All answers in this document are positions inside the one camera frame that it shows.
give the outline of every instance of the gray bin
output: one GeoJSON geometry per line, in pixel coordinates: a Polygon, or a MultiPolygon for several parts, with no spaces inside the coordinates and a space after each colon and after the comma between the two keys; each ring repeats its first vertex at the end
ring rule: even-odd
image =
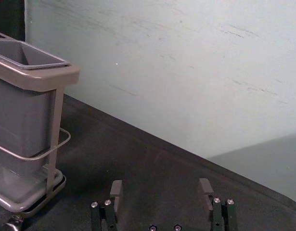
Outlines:
{"type": "MultiPolygon", "coordinates": [[[[55,90],[76,83],[78,75],[78,67],[58,57],[0,38],[0,146],[23,157],[49,149],[55,90]]],[[[26,162],[0,150],[0,164],[25,176],[44,160],[26,162]]]]}

